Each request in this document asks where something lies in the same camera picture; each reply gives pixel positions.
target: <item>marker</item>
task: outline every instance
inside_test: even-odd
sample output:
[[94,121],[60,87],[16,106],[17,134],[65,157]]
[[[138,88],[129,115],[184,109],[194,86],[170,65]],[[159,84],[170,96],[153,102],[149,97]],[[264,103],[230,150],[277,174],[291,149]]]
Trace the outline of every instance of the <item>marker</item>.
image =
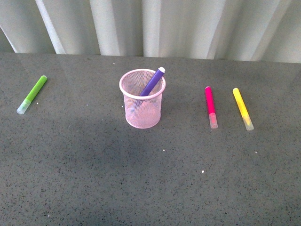
[[212,129],[216,129],[217,128],[217,119],[216,119],[216,114],[215,114],[213,95],[212,95],[210,86],[207,86],[205,88],[205,96],[206,96],[206,101],[207,101],[210,127]]
[[26,112],[27,108],[32,103],[33,99],[36,97],[36,95],[41,90],[41,88],[44,86],[46,81],[47,81],[47,77],[45,75],[42,75],[38,80],[38,82],[34,85],[32,90],[29,92],[25,100],[21,103],[21,105],[17,109],[18,114],[24,114]]
[[142,90],[140,93],[141,97],[148,96],[152,89],[156,86],[158,81],[161,79],[161,77],[164,75],[165,69],[164,67],[158,68],[158,70],[154,73],[150,81],[147,83],[146,87]]
[[245,126],[246,126],[246,130],[250,131],[254,129],[254,126],[252,124],[251,118],[249,116],[249,113],[246,109],[245,103],[243,101],[243,98],[241,97],[240,91],[238,88],[234,88],[233,89],[233,95],[236,99],[236,103],[238,105],[241,117],[244,120]]

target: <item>curtain fold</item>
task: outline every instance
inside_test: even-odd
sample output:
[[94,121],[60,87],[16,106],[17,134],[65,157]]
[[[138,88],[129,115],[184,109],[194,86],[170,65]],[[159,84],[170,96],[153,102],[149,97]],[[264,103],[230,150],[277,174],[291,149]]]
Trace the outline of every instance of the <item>curtain fold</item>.
[[301,63],[300,0],[0,0],[0,51]]

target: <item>speckled surface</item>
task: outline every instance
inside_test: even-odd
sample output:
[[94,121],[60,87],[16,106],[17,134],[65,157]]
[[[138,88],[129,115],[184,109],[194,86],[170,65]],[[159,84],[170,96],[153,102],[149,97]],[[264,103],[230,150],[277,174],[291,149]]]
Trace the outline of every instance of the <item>speckled surface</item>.
[[[160,66],[161,120],[135,129],[119,80]],[[1,53],[0,225],[300,225],[300,107],[301,64]]]

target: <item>wire mesh cup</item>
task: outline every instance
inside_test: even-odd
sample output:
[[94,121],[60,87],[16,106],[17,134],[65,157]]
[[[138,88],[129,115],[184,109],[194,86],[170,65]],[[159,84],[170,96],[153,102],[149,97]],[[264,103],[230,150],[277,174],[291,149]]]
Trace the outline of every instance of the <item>wire mesh cup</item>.
[[136,128],[147,129],[156,125],[161,118],[162,93],[166,83],[161,77],[148,96],[139,96],[155,71],[149,69],[132,70],[122,76],[119,82],[123,92],[127,122]]

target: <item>pen holder rim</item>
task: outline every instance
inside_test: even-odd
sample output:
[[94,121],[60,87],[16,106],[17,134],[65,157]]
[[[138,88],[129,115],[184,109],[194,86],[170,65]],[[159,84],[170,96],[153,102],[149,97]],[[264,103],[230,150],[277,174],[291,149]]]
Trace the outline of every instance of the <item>pen holder rim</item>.
[[132,95],[132,94],[126,92],[126,91],[123,89],[123,87],[122,87],[123,80],[124,80],[129,74],[134,73],[134,72],[138,72],[138,71],[148,71],[148,72],[155,73],[154,70],[151,70],[151,69],[144,69],[144,68],[142,68],[142,69],[135,69],[135,70],[132,70],[132,71],[129,71],[129,72],[125,73],[125,74],[121,77],[121,79],[120,79],[120,81],[119,81],[119,88],[120,88],[121,92],[122,92],[124,95],[126,95],[127,97],[130,97],[130,98],[132,98],[132,99],[136,99],[136,100],[149,100],[149,99],[153,99],[153,98],[155,98],[155,97],[157,97],[157,96],[159,96],[160,94],[163,93],[163,91],[165,90],[165,87],[166,87],[166,81],[165,81],[165,79],[164,79],[163,76],[161,77],[161,79],[160,79],[160,81],[159,81],[159,82],[161,82],[161,89],[160,89],[157,93],[155,93],[155,94],[153,94],[153,95],[141,97],[141,96]]

